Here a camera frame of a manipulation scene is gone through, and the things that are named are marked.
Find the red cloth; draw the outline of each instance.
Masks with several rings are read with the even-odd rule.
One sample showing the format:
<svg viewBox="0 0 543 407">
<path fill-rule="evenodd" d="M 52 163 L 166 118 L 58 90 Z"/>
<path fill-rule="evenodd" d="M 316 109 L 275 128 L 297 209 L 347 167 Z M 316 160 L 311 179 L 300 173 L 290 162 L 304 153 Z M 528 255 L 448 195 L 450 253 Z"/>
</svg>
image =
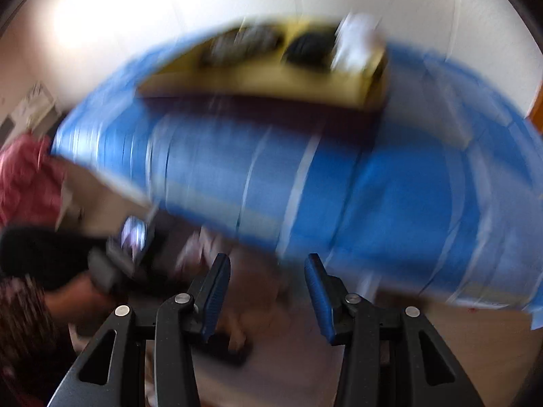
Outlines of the red cloth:
<svg viewBox="0 0 543 407">
<path fill-rule="evenodd" d="M 55 226 L 66 170 L 51 157 L 51 140 L 19 136 L 0 153 L 0 227 Z"/>
</svg>

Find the bed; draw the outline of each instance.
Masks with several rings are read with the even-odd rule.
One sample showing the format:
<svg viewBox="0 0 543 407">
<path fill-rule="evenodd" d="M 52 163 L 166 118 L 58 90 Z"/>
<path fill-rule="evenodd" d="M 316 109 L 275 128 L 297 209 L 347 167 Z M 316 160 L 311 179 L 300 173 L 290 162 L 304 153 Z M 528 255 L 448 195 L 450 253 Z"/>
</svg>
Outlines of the bed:
<svg viewBox="0 0 543 407">
<path fill-rule="evenodd" d="M 342 277 L 369 271 L 450 302 L 543 308 L 543 145 L 508 100 L 396 43 L 378 124 L 311 104 L 136 95 L 209 35 L 118 70 L 67 116 L 53 152 L 285 262 L 318 252 Z"/>
</svg>

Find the person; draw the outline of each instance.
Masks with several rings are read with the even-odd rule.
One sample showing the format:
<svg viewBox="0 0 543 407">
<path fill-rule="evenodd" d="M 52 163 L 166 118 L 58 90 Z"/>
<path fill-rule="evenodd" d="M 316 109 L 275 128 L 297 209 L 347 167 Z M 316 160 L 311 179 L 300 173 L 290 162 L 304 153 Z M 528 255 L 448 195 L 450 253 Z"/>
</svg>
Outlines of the person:
<svg viewBox="0 0 543 407">
<path fill-rule="evenodd" d="M 115 306 L 92 283 L 87 256 L 105 239 L 41 227 L 8 227 L 0 237 L 0 400 L 47 405 L 75 360 L 68 323 Z"/>
</svg>

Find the person's hand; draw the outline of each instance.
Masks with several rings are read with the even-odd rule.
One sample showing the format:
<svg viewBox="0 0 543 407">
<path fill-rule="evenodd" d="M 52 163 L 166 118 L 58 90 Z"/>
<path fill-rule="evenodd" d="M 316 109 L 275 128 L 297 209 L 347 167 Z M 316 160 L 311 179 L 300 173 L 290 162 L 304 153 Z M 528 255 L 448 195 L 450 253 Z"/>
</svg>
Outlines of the person's hand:
<svg viewBox="0 0 543 407">
<path fill-rule="evenodd" d="M 46 293 L 44 300 L 58 323 L 84 321 L 110 313 L 117 306 L 113 297 L 96 289 L 88 272 L 78 275 L 59 290 Z"/>
</svg>

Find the blue gripper pad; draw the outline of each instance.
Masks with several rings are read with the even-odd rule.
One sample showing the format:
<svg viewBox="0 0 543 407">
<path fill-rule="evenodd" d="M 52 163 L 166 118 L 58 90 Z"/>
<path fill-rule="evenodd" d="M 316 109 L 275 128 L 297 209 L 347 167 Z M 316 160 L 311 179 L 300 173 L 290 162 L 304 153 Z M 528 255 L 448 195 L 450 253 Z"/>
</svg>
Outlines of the blue gripper pad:
<svg viewBox="0 0 543 407">
<path fill-rule="evenodd" d="M 341 311 L 341 301 L 333 291 L 330 277 L 317 254 L 310 254 L 305 261 L 305 279 L 320 333 L 330 344 L 336 343 L 334 322 Z"/>
<path fill-rule="evenodd" d="M 207 274 L 206 281 L 208 278 L 214 279 L 214 282 L 204 304 L 201 331 L 204 341 L 207 341 L 215 332 L 219 314 L 223 307 L 224 296 L 230 282 L 230 258 L 226 254 L 217 255 Z"/>
</svg>

